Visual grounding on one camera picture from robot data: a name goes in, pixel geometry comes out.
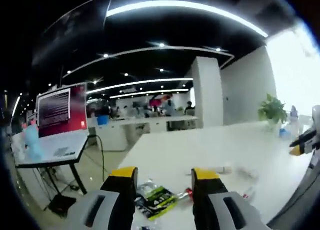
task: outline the person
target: person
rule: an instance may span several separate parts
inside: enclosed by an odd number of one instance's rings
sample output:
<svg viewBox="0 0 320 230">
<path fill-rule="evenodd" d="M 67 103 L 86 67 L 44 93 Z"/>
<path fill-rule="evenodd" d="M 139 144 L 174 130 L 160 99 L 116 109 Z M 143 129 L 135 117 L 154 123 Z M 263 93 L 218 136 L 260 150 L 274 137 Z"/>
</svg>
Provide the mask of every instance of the person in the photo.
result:
<svg viewBox="0 0 320 230">
<path fill-rule="evenodd" d="M 165 116 L 163 109 L 160 109 L 159 116 Z"/>
<path fill-rule="evenodd" d="M 187 104 L 187 107 L 184 110 L 184 114 L 186 114 L 186 110 L 193 110 L 194 109 L 194 107 L 192 107 L 191 101 L 188 101 L 186 104 Z"/>
<path fill-rule="evenodd" d="M 135 116 L 136 118 L 140 118 L 141 116 L 140 116 L 140 109 L 139 109 L 139 107 L 135 107 L 134 109 L 135 109 L 135 111 L 134 111 L 134 116 Z"/>
<path fill-rule="evenodd" d="M 165 109 L 165 115 L 166 116 L 176 116 L 177 112 L 176 112 L 176 106 L 175 103 L 173 102 L 172 98 L 172 94 L 171 95 L 167 95 L 167 101 L 164 104 L 164 109 Z"/>
<path fill-rule="evenodd" d="M 117 112 L 111 107 L 111 105 L 108 105 L 108 110 L 109 110 L 109 119 L 116 118 Z"/>
<path fill-rule="evenodd" d="M 127 106 L 124 106 L 123 109 L 120 109 L 120 108 L 118 107 L 118 109 L 117 109 L 117 115 L 118 115 L 119 117 L 127 117 L 127 116 L 128 116 L 128 108 L 127 108 Z"/>
<path fill-rule="evenodd" d="M 148 105 L 144 105 L 143 106 L 143 114 L 144 114 L 145 118 L 150 117 L 150 112 L 152 112 L 152 110 L 148 107 Z"/>
<path fill-rule="evenodd" d="M 153 106 L 153 112 L 156 113 L 156 116 L 161 116 L 161 113 L 160 113 L 160 111 L 159 111 L 157 106 Z"/>
<path fill-rule="evenodd" d="M 102 104 L 100 107 L 94 110 L 94 116 L 109 116 L 110 117 L 110 105 Z"/>
</svg>

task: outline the white cabinet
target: white cabinet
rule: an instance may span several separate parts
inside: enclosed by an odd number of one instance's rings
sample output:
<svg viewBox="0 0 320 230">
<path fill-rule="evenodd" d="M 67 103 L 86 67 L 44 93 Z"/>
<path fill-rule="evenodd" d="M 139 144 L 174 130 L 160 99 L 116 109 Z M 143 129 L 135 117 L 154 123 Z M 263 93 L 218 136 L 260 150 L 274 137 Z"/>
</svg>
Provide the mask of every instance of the white cabinet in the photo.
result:
<svg viewBox="0 0 320 230">
<path fill-rule="evenodd" d="M 150 121 L 150 133 L 167 131 L 167 123 L 165 121 Z"/>
<path fill-rule="evenodd" d="M 127 146 L 127 138 L 123 126 L 118 124 L 108 124 L 106 126 L 97 126 L 95 133 L 101 138 L 103 151 L 124 151 Z M 99 149 L 101 144 L 96 139 Z"/>
</svg>

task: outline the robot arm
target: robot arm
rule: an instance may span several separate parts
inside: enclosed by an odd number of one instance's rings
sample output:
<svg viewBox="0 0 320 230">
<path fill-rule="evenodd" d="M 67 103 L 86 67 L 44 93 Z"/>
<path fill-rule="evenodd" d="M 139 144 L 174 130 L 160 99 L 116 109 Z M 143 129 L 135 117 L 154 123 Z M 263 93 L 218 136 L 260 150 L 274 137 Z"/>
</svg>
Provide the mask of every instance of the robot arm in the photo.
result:
<svg viewBox="0 0 320 230">
<path fill-rule="evenodd" d="M 312 108 L 313 125 L 290 144 L 291 155 L 300 156 L 320 148 L 320 105 Z"/>
<path fill-rule="evenodd" d="M 130 230 L 137 175 L 136 167 L 112 171 L 101 190 L 88 193 L 70 207 L 63 229 Z M 228 192 L 215 172 L 194 168 L 191 175 L 197 230 L 270 229 L 253 206 L 238 193 Z"/>
</svg>

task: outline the green plant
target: green plant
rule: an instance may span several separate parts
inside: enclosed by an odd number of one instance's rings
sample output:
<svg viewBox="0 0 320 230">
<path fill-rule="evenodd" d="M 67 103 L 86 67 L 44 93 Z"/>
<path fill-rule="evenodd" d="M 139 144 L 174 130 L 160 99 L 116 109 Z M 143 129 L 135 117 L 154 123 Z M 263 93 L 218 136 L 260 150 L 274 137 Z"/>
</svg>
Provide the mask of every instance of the green plant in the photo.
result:
<svg viewBox="0 0 320 230">
<path fill-rule="evenodd" d="M 266 100 L 262 101 L 261 107 L 258 109 L 258 116 L 260 120 L 272 119 L 275 123 L 278 123 L 279 120 L 284 123 L 287 119 L 284 104 L 269 93 L 267 93 Z"/>
<path fill-rule="evenodd" d="M 179 107 L 177 108 L 177 111 L 184 111 L 184 108 L 183 108 L 182 106 L 179 106 Z"/>
</svg>

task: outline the ceiling light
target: ceiling light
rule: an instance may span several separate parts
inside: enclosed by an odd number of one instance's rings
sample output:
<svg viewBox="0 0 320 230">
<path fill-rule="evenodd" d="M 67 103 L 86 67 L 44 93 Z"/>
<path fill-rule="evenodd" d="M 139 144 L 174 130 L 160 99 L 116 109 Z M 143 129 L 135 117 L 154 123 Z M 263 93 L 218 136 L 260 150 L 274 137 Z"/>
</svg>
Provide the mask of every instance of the ceiling light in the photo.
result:
<svg viewBox="0 0 320 230">
<path fill-rule="evenodd" d="M 229 19 L 232 19 L 234 21 L 239 22 L 240 24 L 243 24 L 250 29 L 254 30 L 258 34 L 262 35 L 263 37 L 268 37 L 268 34 L 255 26 L 254 24 L 242 19 L 239 16 L 236 16 L 234 14 L 231 14 L 227 11 L 218 9 L 216 7 L 208 6 L 208 5 L 203 5 L 199 3 L 194 3 L 194 2 L 188 2 L 188 1 L 146 1 L 146 2 L 140 2 L 140 3 L 135 3 L 135 4 L 130 4 L 130 5 L 125 5 L 121 6 L 112 10 L 109 10 L 106 13 L 106 17 L 119 14 L 122 12 L 126 11 L 132 11 L 136 9 L 141 9 L 141 8 L 147 8 L 147 7 L 185 7 L 185 8 L 192 8 L 192 9 L 197 9 L 197 10 L 203 10 L 211 13 L 215 13 L 224 17 L 227 17 Z"/>
<path fill-rule="evenodd" d="M 15 111 L 16 111 L 16 108 L 17 108 L 17 105 L 18 105 L 18 103 L 19 103 L 19 100 L 20 100 L 20 96 L 18 96 L 18 98 L 16 99 L 16 101 L 15 101 L 15 104 L 14 104 L 14 107 L 13 107 L 13 111 L 12 111 L 12 117 L 14 116 L 14 114 L 15 114 Z"/>
<path fill-rule="evenodd" d="M 89 99 L 86 101 L 86 104 L 90 104 L 90 103 L 97 102 L 97 101 L 98 101 L 97 98 Z"/>
<path fill-rule="evenodd" d="M 113 89 L 113 88 L 132 86 L 132 85 L 138 85 L 138 84 L 144 84 L 144 83 L 167 82 L 167 81 L 192 81 L 192 80 L 193 80 L 193 78 L 169 78 L 169 79 L 154 79 L 154 80 L 136 81 L 136 82 L 129 82 L 129 83 L 124 83 L 124 84 L 119 84 L 119 85 L 114 85 L 114 86 L 102 87 L 99 89 L 87 91 L 86 93 L 91 94 L 91 93 L 109 90 L 109 89 Z"/>
<path fill-rule="evenodd" d="M 201 52 L 209 52 L 209 53 L 217 53 L 215 48 L 208 48 L 208 47 L 204 47 L 204 48 L 199 48 L 199 47 L 186 47 L 186 46 L 167 46 L 167 48 L 172 49 L 172 50 L 191 50 L 191 51 L 201 51 Z M 127 55 L 127 54 L 132 54 L 132 53 L 136 53 L 136 52 L 145 52 L 145 51 L 153 51 L 153 50 L 161 50 L 162 48 L 159 48 L 159 45 L 156 44 L 156 46 L 154 47 L 146 47 L 146 48 L 140 48 L 140 49 L 134 49 L 134 50 L 129 50 L 129 51 L 122 51 L 122 52 L 118 52 L 112 55 L 109 55 L 109 57 L 118 57 L 118 56 L 122 56 L 122 55 Z M 221 66 L 220 68 L 223 68 L 223 66 L 225 64 L 227 64 L 230 60 L 232 60 L 235 56 L 226 52 L 219 52 L 218 54 L 221 55 L 225 55 L 225 56 L 229 56 L 230 59 L 227 59 Z M 95 59 L 93 61 L 87 62 L 75 69 L 72 70 L 72 72 L 74 73 L 75 71 L 78 71 L 80 69 L 83 69 L 84 67 L 87 67 L 93 63 L 99 62 L 105 60 L 104 58 L 98 58 Z M 65 74 L 63 76 L 63 78 L 69 76 L 70 74 Z"/>
<path fill-rule="evenodd" d="M 134 92 L 134 93 L 128 93 L 128 94 L 122 94 L 122 95 L 116 95 L 116 96 L 110 96 L 111 99 L 125 96 L 136 96 L 136 95 L 144 95 L 144 94 L 152 94 L 152 93 L 161 93 L 161 92 L 175 92 L 175 91 L 188 91 L 188 89 L 171 89 L 171 90 L 157 90 L 157 91 L 144 91 L 144 92 Z"/>
</svg>

